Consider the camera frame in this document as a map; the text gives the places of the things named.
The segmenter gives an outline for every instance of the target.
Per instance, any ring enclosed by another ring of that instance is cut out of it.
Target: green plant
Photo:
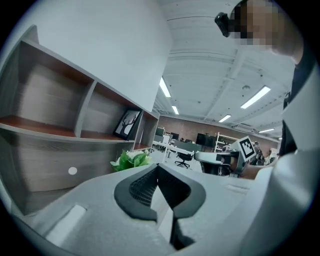
[[[148,150],[143,151],[122,151],[121,156],[116,162],[110,162],[116,172],[127,170],[134,167],[145,166],[150,163],[151,157],[148,156]]]

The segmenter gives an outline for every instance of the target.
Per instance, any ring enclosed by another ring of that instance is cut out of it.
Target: chair base
[[[185,160],[181,161],[175,161],[174,163],[179,163],[177,166],[185,166],[187,169],[190,167],[190,164],[185,163]]]

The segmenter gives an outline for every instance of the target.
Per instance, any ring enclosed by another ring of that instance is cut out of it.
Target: white circle
[[[76,167],[70,167],[69,170],[68,170],[68,173],[70,175],[75,175],[77,173],[77,168]]]

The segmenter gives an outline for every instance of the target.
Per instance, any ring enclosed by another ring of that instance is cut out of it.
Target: black shirt
[[[313,51],[310,49],[306,41],[303,42],[303,55],[298,65],[295,66],[293,73],[291,92],[289,92],[284,100],[283,109],[296,97],[300,89],[304,86],[307,81],[314,65],[316,64],[316,57]],[[296,151],[297,146],[294,138],[291,135],[288,127],[283,121],[282,127],[282,141],[279,151],[279,156],[283,156],[288,153]]]

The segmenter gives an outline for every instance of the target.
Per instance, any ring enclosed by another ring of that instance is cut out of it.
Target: ceiling light
[[[175,113],[176,115],[179,115],[179,112],[178,112],[177,107],[176,107],[176,106],[172,106],[172,108],[173,108],[174,113]]]
[[[274,130],[274,128],[268,129],[268,130],[262,130],[262,131],[259,131],[259,133],[262,134],[262,133],[270,132],[270,131],[273,131],[273,130]]]
[[[251,99],[249,99],[246,103],[244,103],[241,108],[246,109],[251,106],[253,103],[261,99],[264,95],[266,95],[271,89],[267,86],[262,87],[260,91],[258,91]]]
[[[231,117],[231,115],[230,114],[227,114],[224,118],[222,118],[220,121],[219,121],[219,123],[222,123],[222,122],[224,122],[224,121],[226,121],[228,118],[230,118]]]
[[[168,88],[167,88],[167,85],[166,85],[166,83],[165,83],[165,81],[164,81],[164,79],[163,79],[162,77],[161,77],[161,80],[160,80],[159,85],[160,85],[160,87],[161,87],[164,95],[165,95],[166,97],[170,98],[170,97],[171,97],[170,92],[169,92],[169,90],[168,90]]]

